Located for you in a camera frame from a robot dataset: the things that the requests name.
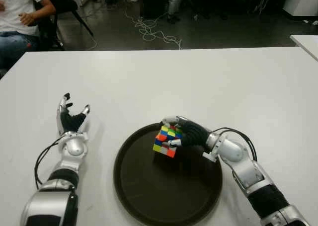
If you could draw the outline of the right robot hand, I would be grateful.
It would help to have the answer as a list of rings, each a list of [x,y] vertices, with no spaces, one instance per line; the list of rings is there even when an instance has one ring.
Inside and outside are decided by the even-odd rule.
[[[168,140],[163,143],[167,147],[191,147],[201,146],[205,152],[210,152],[211,148],[207,145],[207,139],[211,132],[203,126],[182,116],[165,117],[161,121],[165,126],[174,125],[181,129],[181,139]]]

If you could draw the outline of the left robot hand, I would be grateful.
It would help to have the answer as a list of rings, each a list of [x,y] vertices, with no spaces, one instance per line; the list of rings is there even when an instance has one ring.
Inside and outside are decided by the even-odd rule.
[[[71,115],[69,107],[73,103],[68,103],[70,98],[70,93],[64,94],[57,108],[57,127],[60,136],[67,132],[77,132],[90,113],[90,105],[88,104],[79,114]]]

